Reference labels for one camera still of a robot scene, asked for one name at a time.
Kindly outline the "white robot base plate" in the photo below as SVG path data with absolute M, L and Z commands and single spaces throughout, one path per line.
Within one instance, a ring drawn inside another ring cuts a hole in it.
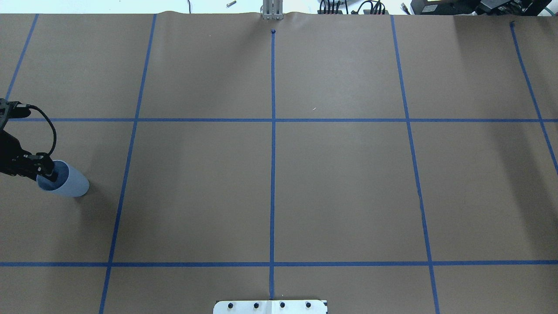
M 328 314 L 326 300 L 222 300 L 214 314 Z

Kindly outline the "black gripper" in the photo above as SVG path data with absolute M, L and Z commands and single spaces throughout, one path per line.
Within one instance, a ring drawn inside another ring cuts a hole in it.
M 37 106 L 8 101 L 4 98 L 0 100 L 0 171 L 8 176 L 22 176 L 31 180 L 36 180 L 38 175 L 48 181 L 56 182 L 58 174 L 51 158 L 54 147 L 52 146 L 48 153 L 32 154 L 22 149 L 19 140 L 4 129 L 9 120 L 27 118 L 32 110 L 40 113 L 50 128 L 54 129 L 54 124 Z

